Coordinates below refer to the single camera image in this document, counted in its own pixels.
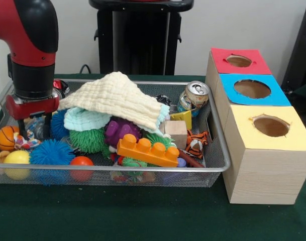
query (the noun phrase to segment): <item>red ball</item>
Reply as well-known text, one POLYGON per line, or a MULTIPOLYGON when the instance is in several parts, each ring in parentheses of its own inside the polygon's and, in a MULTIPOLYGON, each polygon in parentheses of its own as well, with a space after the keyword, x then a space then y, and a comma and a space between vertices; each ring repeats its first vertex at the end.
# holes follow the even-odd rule
MULTIPOLYGON (((71 163, 74 166, 93 166, 93 162, 88 157, 76 157, 71 163)), ((91 170, 70 170, 70 176, 77 182, 86 182, 92 177, 91 170)))

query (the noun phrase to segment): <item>soda can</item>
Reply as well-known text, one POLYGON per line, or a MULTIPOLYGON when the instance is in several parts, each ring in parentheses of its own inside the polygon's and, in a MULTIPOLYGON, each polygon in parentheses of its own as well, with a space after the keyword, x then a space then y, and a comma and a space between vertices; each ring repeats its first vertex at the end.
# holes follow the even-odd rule
POLYGON ((199 113, 200 108, 196 108, 192 105, 191 101, 187 98, 185 91, 179 96, 179 101, 177 104, 177 111, 184 112, 191 110, 192 117, 196 117, 199 113))
POLYGON ((196 108, 201 108, 209 100, 209 91, 206 84, 200 81, 193 81, 185 88, 186 97, 196 108))

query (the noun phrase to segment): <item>yellow ball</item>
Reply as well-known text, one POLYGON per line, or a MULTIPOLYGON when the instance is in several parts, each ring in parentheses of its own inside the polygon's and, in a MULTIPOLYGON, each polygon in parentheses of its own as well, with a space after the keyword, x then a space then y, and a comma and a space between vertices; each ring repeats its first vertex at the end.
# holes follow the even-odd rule
MULTIPOLYGON (((29 164, 29 152, 14 151, 10 153, 4 160, 6 164, 29 164)), ((30 174, 30 169, 14 169, 6 168, 5 173, 8 177, 14 180, 23 180, 30 174)))

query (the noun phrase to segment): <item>orange toy basketball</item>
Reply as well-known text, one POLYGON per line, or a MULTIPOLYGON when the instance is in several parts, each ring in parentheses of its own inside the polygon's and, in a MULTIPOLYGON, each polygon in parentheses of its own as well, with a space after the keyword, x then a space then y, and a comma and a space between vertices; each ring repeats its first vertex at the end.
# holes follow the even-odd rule
POLYGON ((13 134, 19 132, 18 127, 3 127, 0 130, 0 150, 2 151, 12 151, 14 150, 14 137, 13 134))

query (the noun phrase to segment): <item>white wall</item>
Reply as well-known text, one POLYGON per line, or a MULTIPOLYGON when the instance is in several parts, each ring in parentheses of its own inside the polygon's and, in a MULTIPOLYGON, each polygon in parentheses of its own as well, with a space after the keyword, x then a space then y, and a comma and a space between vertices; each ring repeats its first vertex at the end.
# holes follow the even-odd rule
MULTIPOLYGON (((52 2, 59 22, 56 73, 77 73, 83 64, 99 72, 96 10, 87 0, 52 2)), ((175 74, 205 75, 210 47, 256 48, 281 82, 305 8, 306 0, 195 0, 182 13, 175 74)), ((0 90, 9 80, 8 52, 0 41, 0 90)))
POLYGON ((305 8, 306 0, 195 0, 182 13, 176 74, 204 75, 211 47, 255 48, 281 83, 305 8))

